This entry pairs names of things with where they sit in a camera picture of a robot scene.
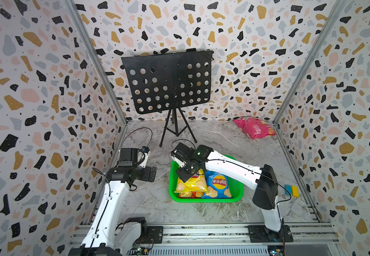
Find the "perforated black panel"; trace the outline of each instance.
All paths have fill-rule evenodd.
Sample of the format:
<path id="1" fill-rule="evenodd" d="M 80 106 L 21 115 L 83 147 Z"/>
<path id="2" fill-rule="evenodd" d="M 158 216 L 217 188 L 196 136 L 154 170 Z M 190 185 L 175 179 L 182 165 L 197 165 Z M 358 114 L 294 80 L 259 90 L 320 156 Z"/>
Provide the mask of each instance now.
<path id="1" fill-rule="evenodd" d="M 213 51 L 124 57 L 135 109 L 148 114 L 210 99 Z"/>

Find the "blue chip bag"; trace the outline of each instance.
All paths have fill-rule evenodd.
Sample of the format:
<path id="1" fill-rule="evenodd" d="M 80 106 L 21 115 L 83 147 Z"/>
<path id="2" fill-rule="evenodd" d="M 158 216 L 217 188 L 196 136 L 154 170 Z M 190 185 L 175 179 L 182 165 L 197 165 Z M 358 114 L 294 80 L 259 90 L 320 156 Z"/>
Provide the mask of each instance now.
<path id="1" fill-rule="evenodd" d="M 207 170 L 205 178 L 208 192 L 205 192 L 202 198 L 232 198 L 226 175 Z"/>

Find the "green basket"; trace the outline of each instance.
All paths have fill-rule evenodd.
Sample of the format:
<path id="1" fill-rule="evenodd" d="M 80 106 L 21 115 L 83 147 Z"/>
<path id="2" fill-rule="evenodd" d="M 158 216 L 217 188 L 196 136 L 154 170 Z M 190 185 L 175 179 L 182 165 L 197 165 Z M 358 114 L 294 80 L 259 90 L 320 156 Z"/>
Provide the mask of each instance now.
<path id="1" fill-rule="evenodd" d="M 178 175 L 176 170 L 179 168 L 177 162 L 172 161 L 171 163 L 171 176 L 169 178 L 169 195 L 174 201 L 180 203 L 234 203 L 239 201 L 243 197 L 243 184 L 237 180 L 228 177 L 229 189 L 232 198 L 178 198 L 179 193 L 175 193 L 176 184 L 178 183 Z"/>

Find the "blue block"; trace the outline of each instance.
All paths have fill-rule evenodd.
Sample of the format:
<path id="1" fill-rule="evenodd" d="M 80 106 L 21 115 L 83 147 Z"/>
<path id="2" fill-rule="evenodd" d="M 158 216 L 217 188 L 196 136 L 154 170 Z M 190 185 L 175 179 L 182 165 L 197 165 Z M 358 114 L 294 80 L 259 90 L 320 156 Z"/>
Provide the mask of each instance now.
<path id="1" fill-rule="evenodd" d="M 291 186 L 290 185 L 285 185 L 284 188 L 290 193 L 290 195 L 292 195 L 292 192 L 291 192 Z"/>

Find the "gray marble surface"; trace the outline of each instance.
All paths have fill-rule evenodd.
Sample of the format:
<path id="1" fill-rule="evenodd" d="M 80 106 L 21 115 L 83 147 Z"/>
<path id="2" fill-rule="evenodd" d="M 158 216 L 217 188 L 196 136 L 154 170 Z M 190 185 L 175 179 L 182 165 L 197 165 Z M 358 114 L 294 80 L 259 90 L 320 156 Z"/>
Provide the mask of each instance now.
<path id="1" fill-rule="evenodd" d="M 178 123 L 181 130 L 185 124 L 183 121 L 178 121 Z M 149 145 L 151 154 L 147 166 L 155 166 L 158 170 L 154 182 L 134 182 L 138 188 L 127 196 L 119 222 L 125 221 L 128 217 L 140 216 L 146 217 L 149 223 L 264 222 L 260 208 L 252 202 L 254 191 L 246 186 L 244 196 L 236 203 L 179 203 L 173 201 L 168 192 L 171 143 L 179 138 L 193 140 L 188 130 L 179 137 L 167 131 L 163 146 L 159 147 L 164 125 L 165 122 L 162 121 L 129 122 L 127 134 L 140 127 L 152 129 L 153 138 Z M 273 167 L 281 185 L 297 186 L 276 136 L 251 140 L 239 130 L 233 121 L 192 121 L 189 125 L 198 141 L 196 146 L 202 144 L 212 147 L 222 154 L 233 156 L 236 160 L 250 165 L 268 164 Z M 150 131 L 142 129 L 127 138 L 123 147 L 141 148 L 147 145 L 149 139 Z M 281 198 L 288 198 L 284 196 L 282 188 L 279 188 L 279 195 Z M 279 209 L 286 223 L 313 222 L 302 197 L 293 197 L 288 202 L 280 203 Z"/>

